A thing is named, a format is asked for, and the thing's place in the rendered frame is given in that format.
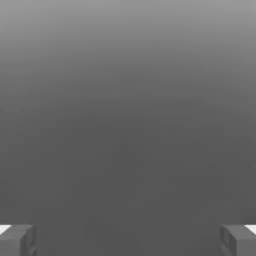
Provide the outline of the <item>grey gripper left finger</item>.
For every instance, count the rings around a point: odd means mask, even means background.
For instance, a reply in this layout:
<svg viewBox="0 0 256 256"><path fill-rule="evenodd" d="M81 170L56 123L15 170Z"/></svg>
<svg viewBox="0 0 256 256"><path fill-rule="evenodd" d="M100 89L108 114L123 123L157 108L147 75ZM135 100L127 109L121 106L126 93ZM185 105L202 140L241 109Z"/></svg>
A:
<svg viewBox="0 0 256 256"><path fill-rule="evenodd" d="M0 256L38 256L37 227L0 224Z"/></svg>

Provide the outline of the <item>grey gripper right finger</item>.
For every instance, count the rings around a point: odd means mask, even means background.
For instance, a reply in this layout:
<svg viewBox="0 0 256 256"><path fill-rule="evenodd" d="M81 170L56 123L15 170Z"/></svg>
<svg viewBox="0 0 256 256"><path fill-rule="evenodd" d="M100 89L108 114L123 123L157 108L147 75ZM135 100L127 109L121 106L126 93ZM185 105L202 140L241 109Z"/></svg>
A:
<svg viewBox="0 0 256 256"><path fill-rule="evenodd" d="M219 236L223 256L256 256L256 224L221 225Z"/></svg>

